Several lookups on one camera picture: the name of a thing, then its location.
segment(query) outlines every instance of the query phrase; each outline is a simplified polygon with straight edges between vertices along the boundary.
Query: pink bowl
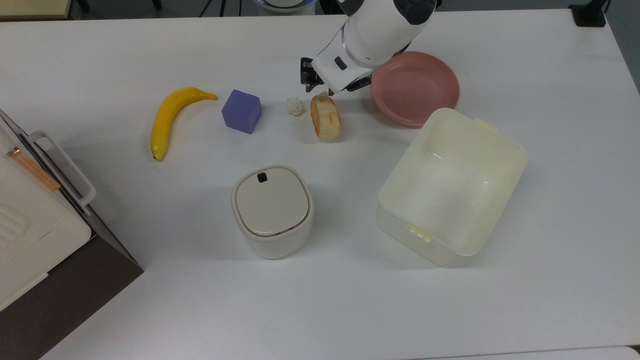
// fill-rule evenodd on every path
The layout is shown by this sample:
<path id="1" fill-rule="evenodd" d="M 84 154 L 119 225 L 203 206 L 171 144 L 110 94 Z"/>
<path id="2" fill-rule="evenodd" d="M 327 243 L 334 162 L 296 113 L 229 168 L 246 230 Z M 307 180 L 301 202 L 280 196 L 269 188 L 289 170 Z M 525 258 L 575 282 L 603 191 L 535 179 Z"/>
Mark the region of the pink bowl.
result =
<path id="1" fill-rule="evenodd" d="M 442 60 L 407 51 L 391 58 L 373 73 L 371 96 L 390 119 L 407 126 L 422 126 L 439 108 L 455 108 L 460 84 Z"/>

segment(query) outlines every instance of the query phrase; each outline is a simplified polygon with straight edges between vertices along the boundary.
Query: plastic container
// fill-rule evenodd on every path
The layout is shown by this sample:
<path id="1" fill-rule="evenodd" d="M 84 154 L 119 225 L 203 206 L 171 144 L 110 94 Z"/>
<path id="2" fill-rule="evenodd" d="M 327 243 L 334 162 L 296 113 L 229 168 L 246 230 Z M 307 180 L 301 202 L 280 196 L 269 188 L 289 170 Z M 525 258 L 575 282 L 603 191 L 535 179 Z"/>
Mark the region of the plastic container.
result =
<path id="1" fill-rule="evenodd" d="M 440 266 L 477 253 L 527 164 L 494 127 L 436 110 L 380 191 L 378 227 Z"/>
<path id="2" fill-rule="evenodd" d="M 309 238 L 314 202 L 290 167 L 273 165 L 245 175 L 234 187 L 232 206 L 244 237 L 263 258 L 283 258 Z"/>
<path id="3" fill-rule="evenodd" d="M 373 73 L 371 97 L 380 111 L 402 125 L 419 127 L 440 108 L 455 108 L 460 84 L 435 56 L 406 51 Z"/>

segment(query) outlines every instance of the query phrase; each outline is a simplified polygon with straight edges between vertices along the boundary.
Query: bread roll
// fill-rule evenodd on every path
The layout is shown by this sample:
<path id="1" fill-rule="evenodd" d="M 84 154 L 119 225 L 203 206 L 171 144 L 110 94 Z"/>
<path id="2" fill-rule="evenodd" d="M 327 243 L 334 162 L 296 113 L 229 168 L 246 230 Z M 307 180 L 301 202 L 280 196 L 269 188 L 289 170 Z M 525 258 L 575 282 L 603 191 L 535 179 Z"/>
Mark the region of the bread roll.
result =
<path id="1" fill-rule="evenodd" d="M 338 108 L 326 92 L 311 99 L 311 118 L 314 121 L 316 135 L 322 140 L 335 138 L 342 130 Z"/>

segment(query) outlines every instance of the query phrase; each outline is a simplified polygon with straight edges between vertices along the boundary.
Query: foam block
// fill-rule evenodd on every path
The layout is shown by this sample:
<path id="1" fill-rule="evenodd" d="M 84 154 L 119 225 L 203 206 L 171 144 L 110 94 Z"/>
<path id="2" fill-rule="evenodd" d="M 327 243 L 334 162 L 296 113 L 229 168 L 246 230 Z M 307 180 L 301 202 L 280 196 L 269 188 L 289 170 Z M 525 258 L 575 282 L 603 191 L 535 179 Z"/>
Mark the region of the foam block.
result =
<path id="1" fill-rule="evenodd" d="M 232 129 L 251 134 L 262 115 L 260 98 L 234 90 L 222 107 L 225 124 Z"/>

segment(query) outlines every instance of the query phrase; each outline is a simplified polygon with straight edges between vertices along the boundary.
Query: banana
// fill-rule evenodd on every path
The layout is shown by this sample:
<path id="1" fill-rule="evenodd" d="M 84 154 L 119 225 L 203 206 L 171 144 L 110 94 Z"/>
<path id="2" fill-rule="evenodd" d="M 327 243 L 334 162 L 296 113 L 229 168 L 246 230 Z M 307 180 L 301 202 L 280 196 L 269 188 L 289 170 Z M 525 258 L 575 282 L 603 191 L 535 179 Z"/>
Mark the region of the banana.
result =
<path id="1" fill-rule="evenodd" d="M 169 144 L 169 132 L 175 116 L 183 107 L 200 100 L 218 100 L 214 94 L 198 88 L 181 88 L 169 95 L 158 108 L 156 121 L 151 130 L 151 153 L 154 159 L 162 161 Z"/>

